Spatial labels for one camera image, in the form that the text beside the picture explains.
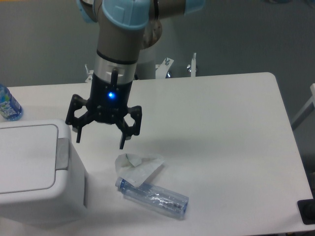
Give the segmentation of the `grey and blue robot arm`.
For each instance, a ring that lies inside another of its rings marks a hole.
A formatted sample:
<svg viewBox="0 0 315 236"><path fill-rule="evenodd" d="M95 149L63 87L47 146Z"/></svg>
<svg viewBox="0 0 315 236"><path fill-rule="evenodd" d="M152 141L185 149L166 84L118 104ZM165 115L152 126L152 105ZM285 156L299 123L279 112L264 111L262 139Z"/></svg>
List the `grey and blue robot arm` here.
<svg viewBox="0 0 315 236"><path fill-rule="evenodd" d="M93 122L115 124L122 132L120 147L140 133L142 108L128 107L136 66L150 21L201 10L203 0L79 0L87 22L99 34L90 97L72 96L66 124L77 134Z"/></svg>

